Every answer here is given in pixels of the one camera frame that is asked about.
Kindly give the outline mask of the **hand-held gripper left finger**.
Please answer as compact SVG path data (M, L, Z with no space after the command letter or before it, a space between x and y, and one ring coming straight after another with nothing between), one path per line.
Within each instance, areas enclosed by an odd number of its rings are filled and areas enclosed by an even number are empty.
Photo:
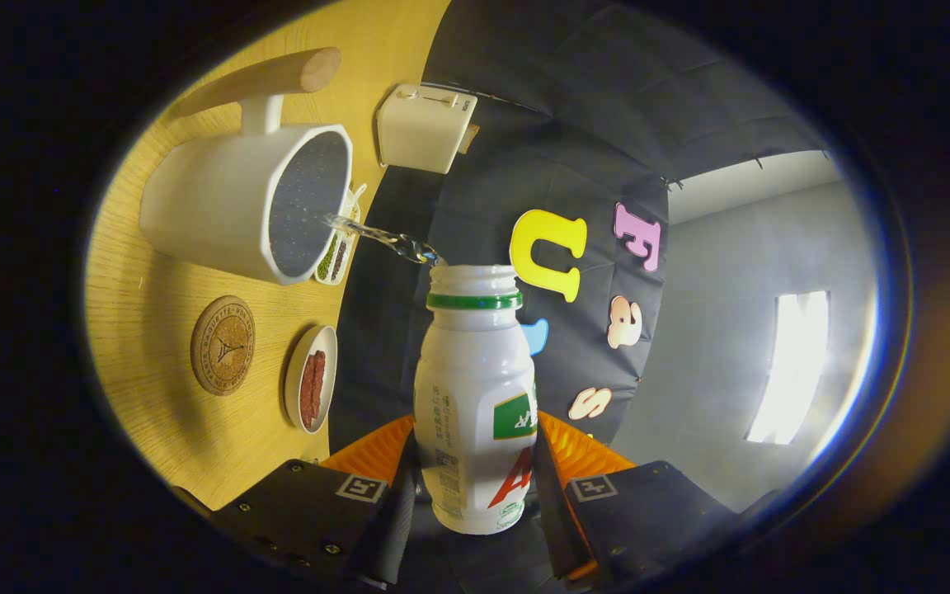
M414 418L403 415L319 463L280 464L211 521L301 578L386 591L410 537L417 469Z

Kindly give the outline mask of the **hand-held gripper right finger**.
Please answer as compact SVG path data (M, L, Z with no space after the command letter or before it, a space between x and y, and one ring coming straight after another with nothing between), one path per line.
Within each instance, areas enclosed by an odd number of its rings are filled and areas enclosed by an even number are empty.
M574 587L655 582L712 553L740 522L674 464L634 464L546 412L533 478L554 574Z

